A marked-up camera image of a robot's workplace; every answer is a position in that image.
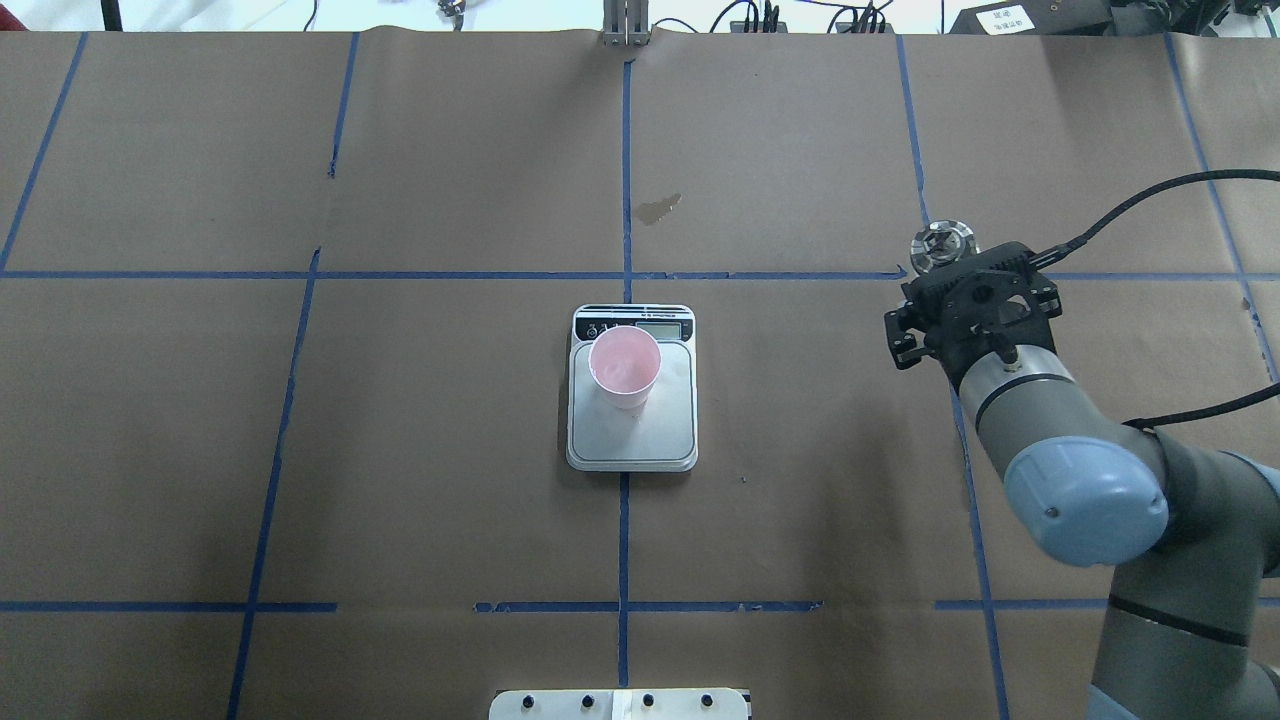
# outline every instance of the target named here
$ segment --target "pink cup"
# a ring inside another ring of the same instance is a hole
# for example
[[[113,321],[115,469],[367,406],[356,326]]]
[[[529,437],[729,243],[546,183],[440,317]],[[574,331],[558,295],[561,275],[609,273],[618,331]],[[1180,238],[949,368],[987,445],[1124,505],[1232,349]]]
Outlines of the pink cup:
[[[586,364],[609,405],[627,410],[649,398],[662,370],[662,348],[648,332],[617,325],[595,338]]]

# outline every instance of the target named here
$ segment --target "gray robot arm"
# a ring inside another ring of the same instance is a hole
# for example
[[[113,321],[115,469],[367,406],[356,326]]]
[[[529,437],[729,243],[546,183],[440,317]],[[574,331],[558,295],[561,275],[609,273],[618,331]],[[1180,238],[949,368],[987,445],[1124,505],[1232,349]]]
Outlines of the gray robot arm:
[[[1261,579],[1280,565],[1280,473],[1103,416],[1055,354],[1046,258],[1015,242],[952,252],[905,284],[884,316],[895,363],[941,363],[1048,555],[1116,566],[1089,720],[1280,720],[1280,679],[1248,660]]]

